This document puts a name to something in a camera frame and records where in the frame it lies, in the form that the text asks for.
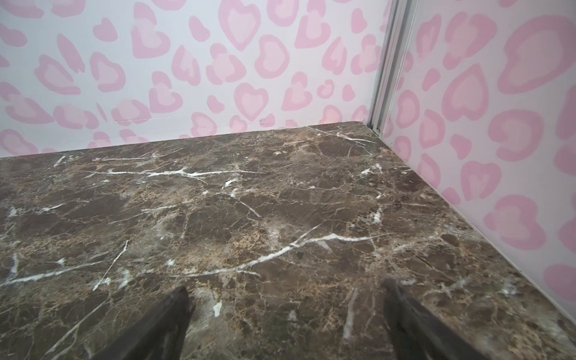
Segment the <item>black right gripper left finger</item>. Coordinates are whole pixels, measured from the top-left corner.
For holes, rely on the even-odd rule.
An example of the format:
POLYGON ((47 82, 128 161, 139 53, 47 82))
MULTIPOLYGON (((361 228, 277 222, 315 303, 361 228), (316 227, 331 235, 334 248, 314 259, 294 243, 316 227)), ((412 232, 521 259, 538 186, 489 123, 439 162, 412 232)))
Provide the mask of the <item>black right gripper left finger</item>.
POLYGON ((179 360, 190 321, 191 297, 180 286, 93 358, 179 360))

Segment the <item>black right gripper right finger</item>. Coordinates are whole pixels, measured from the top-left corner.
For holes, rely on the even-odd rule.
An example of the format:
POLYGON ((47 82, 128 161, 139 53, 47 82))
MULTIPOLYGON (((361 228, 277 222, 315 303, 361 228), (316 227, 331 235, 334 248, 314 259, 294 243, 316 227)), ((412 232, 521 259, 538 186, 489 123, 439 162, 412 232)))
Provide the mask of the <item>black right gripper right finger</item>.
POLYGON ((383 312, 397 359, 486 359, 396 281, 387 278, 383 312))

